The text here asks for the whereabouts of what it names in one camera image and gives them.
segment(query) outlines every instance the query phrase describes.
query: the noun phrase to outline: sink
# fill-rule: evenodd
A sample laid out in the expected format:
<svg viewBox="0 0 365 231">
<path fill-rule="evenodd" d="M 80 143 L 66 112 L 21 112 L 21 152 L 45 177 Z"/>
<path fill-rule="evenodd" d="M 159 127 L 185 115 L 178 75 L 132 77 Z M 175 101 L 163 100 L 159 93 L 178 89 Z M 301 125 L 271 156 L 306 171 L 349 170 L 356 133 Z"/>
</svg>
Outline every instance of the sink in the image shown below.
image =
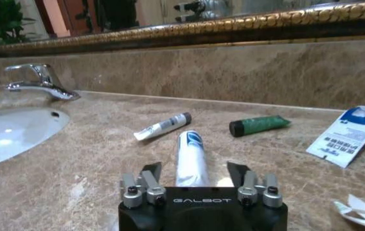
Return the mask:
<svg viewBox="0 0 365 231">
<path fill-rule="evenodd" d="M 27 107 L 0 111 L 0 162 L 33 148 L 56 134 L 70 121 L 52 108 Z"/>
</svg>

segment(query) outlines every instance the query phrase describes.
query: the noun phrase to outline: bathroom counter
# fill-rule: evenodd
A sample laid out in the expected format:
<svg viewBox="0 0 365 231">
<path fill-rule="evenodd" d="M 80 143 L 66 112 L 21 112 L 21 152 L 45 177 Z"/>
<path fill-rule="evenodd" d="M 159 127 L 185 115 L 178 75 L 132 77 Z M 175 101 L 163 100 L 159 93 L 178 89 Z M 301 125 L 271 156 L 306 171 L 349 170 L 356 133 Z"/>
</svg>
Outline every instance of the bathroom counter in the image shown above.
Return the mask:
<svg viewBox="0 0 365 231">
<path fill-rule="evenodd" d="M 0 97 L 0 108 L 50 106 L 71 117 L 45 142 L 0 163 L 0 230 L 115 230 L 120 174 L 136 176 L 144 164 L 162 161 L 160 184 L 172 186 L 177 138 L 189 129 L 202 136 L 214 185 L 229 182 L 227 161 L 246 164 L 259 177 L 277 174 L 289 206 L 289 230 L 361 230 L 340 217 L 332 198 L 346 202 L 349 193 L 365 198 L 365 151 L 346 169 L 305 152 L 341 111 L 80 95 L 76 101 L 54 103 L 43 94 Z M 189 126 L 152 142 L 136 141 L 135 131 L 183 112 L 193 115 Z M 230 121 L 266 115 L 281 115 L 291 126 L 241 138 L 230 135 Z"/>
</svg>

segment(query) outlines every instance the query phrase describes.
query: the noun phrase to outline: ornate mirror frame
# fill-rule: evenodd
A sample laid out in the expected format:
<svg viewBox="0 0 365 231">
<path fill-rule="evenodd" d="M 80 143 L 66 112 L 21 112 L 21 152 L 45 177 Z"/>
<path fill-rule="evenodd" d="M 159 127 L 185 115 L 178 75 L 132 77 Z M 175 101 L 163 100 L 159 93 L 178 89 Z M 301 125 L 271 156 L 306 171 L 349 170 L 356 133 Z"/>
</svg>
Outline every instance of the ornate mirror frame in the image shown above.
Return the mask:
<svg viewBox="0 0 365 231">
<path fill-rule="evenodd" d="M 0 45 L 0 57 L 365 38 L 365 2 Z"/>
</svg>

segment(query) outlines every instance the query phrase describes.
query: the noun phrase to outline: marble backsplash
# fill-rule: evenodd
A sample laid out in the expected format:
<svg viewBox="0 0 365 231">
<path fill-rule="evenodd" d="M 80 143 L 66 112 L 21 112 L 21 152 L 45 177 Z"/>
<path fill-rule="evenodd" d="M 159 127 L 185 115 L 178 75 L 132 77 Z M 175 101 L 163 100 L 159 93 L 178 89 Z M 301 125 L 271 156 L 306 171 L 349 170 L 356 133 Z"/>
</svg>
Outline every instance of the marble backsplash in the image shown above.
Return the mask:
<svg viewBox="0 0 365 231">
<path fill-rule="evenodd" d="M 0 58 L 48 63 L 71 89 L 308 107 L 365 104 L 365 40 Z"/>
</svg>

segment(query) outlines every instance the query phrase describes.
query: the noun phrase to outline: chrome faucet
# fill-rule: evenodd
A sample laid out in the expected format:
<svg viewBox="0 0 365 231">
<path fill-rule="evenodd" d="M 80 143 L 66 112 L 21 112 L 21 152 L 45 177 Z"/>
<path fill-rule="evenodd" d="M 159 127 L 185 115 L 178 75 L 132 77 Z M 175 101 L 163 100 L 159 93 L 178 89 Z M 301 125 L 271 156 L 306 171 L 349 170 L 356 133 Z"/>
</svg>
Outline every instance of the chrome faucet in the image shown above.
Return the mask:
<svg viewBox="0 0 365 231">
<path fill-rule="evenodd" d="M 5 89 L 9 91 L 20 90 L 41 90 L 59 100 L 76 100 L 80 96 L 76 92 L 63 88 L 59 78 L 55 75 L 54 69 L 48 64 L 21 64 L 8 66 L 4 71 L 29 68 L 36 73 L 40 81 L 17 81 L 11 82 Z"/>
</svg>

